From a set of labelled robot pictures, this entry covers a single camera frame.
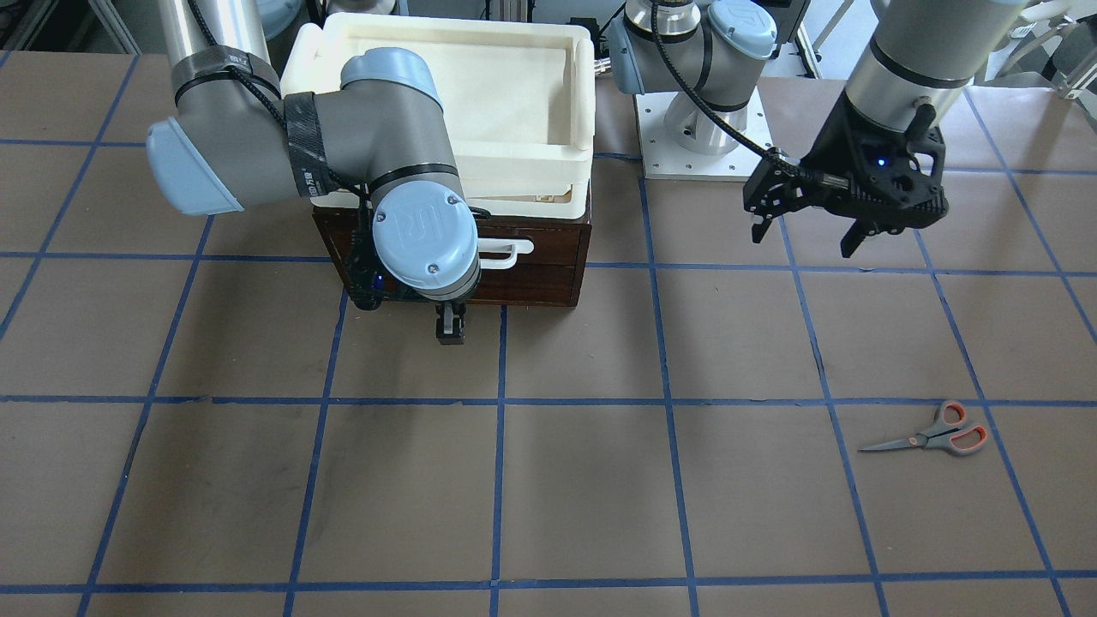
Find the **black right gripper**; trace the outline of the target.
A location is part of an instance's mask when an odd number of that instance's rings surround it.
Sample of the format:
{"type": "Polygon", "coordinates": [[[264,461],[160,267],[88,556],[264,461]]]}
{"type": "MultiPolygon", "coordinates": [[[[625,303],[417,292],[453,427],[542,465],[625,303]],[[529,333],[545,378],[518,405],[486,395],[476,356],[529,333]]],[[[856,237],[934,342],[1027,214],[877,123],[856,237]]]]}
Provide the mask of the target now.
{"type": "MultiPolygon", "coordinates": [[[[376,311],[385,301],[427,302],[428,298],[403,284],[381,263],[372,235],[373,210],[357,211],[357,227],[351,232],[350,251],[344,258],[350,287],[348,298],[361,311],[376,311]]],[[[463,344],[465,339],[466,304],[436,304],[436,340],[443,346],[463,344]]]]}

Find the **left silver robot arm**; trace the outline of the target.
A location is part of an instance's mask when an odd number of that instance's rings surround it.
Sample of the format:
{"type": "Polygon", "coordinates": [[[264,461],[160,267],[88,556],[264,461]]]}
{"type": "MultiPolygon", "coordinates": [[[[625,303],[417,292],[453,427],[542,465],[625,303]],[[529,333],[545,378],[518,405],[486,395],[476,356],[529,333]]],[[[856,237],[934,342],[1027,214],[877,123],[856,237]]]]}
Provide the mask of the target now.
{"type": "Polygon", "coordinates": [[[740,146],[759,161],[743,188],[753,242],[777,218],[823,207],[850,218],[850,257],[867,238],[926,228],[948,214],[940,117],[1024,11],[1022,1],[889,1],[806,156],[736,124],[778,46],[753,1],[626,1],[608,23],[608,61],[623,93],[672,93],[666,124],[689,152],[740,146]]]}

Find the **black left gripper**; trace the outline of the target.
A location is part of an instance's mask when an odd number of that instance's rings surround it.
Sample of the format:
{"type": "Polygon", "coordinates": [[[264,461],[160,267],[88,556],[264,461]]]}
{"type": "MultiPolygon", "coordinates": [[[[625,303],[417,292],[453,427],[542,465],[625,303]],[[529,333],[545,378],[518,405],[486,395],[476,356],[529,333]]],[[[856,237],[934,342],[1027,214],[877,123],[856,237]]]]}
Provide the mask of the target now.
{"type": "Polygon", "coordinates": [[[840,239],[845,259],[875,234],[945,218],[945,138],[935,124],[937,110],[920,97],[913,111],[905,128],[882,128],[842,94],[806,157],[790,158],[778,147],[765,152],[743,188],[753,243],[762,243],[777,218],[803,207],[853,220],[840,239]]]}

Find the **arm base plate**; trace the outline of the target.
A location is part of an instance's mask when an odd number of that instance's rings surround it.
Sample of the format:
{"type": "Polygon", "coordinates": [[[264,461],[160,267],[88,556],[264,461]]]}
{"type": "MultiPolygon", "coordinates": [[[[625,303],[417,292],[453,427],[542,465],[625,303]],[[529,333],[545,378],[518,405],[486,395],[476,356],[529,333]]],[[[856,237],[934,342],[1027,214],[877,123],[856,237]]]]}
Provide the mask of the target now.
{"type": "Polygon", "coordinates": [[[634,97],[644,176],[656,180],[746,181],[760,157],[720,130],[683,93],[634,97]]]}

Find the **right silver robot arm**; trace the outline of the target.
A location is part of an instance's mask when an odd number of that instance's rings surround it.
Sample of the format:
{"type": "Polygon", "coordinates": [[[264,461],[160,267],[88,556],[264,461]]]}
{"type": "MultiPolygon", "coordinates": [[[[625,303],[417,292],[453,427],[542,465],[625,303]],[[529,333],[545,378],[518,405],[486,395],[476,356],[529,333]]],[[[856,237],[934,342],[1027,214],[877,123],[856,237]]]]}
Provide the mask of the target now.
{"type": "Polygon", "coordinates": [[[426,61],[372,48],[344,63],[332,93],[285,94],[255,1],[158,8],[177,108],[146,141],[162,195],[207,216],[349,191],[361,207],[346,258],[357,307],[378,308],[388,274],[436,305],[440,344],[461,344],[480,281],[477,209],[426,61]]]}

